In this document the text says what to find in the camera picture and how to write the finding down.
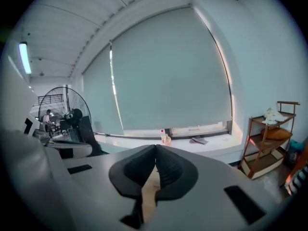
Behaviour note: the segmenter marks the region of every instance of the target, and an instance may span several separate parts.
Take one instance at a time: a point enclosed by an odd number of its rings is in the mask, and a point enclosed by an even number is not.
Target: floor
[[[255,179],[255,181],[261,184],[273,196],[277,203],[281,203],[289,196],[287,190],[282,185],[290,173],[291,170],[281,164],[271,172]]]

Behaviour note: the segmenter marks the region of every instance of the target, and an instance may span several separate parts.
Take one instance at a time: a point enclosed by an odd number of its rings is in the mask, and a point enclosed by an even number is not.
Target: ceiling
[[[71,77],[106,22],[138,0],[35,0],[13,31],[28,43],[31,77]]]

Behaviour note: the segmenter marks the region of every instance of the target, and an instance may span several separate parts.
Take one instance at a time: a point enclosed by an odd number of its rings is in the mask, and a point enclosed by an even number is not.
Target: wooden stand
[[[294,118],[296,116],[295,106],[299,105],[299,103],[283,102],[283,101],[278,101],[277,103],[280,104],[279,112],[283,116],[288,117],[285,121],[278,122],[274,125],[267,125],[267,124],[262,123],[262,121],[265,120],[263,116],[250,118],[249,120],[249,129],[248,129],[246,146],[245,146],[244,154],[242,156],[242,159],[239,165],[239,169],[241,169],[244,172],[244,174],[251,179],[258,178],[270,172],[274,168],[278,167],[283,162],[286,152],[289,149],[291,138],[288,138],[285,140],[279,140],[279,141],[268,140],[266,139],[266,135],[267,135],[268,130],[280,127],[280,125],[290,120],[292,120],[292,128],[291,128],[291,133],[292,133],[293,126],[294,126]],[[294,106],[293,113],[283,112],[282,104],[292,104]],[[264,136],[262,136],[261,134],[257,134],[254,136],[250,135],[251,127],[253,123],[256,123],[259,126],[265,127]],[[288,141],[288,144],[285,148],[285,151],[283,151],[280,146],[287,141]],[[251,142],[255,147],[257,147],[259,151],[253,154],[246,155],[249,142]]]

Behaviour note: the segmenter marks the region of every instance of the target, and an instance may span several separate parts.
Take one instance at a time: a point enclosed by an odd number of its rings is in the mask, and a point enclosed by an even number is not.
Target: ceiling beam
[[[70,85],[71,78],[67,77],[31,77],[30,83],[32,85]]]

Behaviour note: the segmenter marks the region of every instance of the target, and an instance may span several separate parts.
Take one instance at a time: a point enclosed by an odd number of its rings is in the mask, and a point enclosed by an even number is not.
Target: small object on sill
[[[206,141],[204,138],[201,138],[200,136],[193,137],[189,140],[189,143],[199,143],[199,144],[207,144],[208,141]]]
[[[165,146],[171,146],[171,138],[168,136],[168,134],[165,134],[165,137],[163,139],[163,144]]]
[[[164,129],[160,130],[160,137],[162,138],[162,143],[164,143],[165,135],[166,135],[165,130]]]

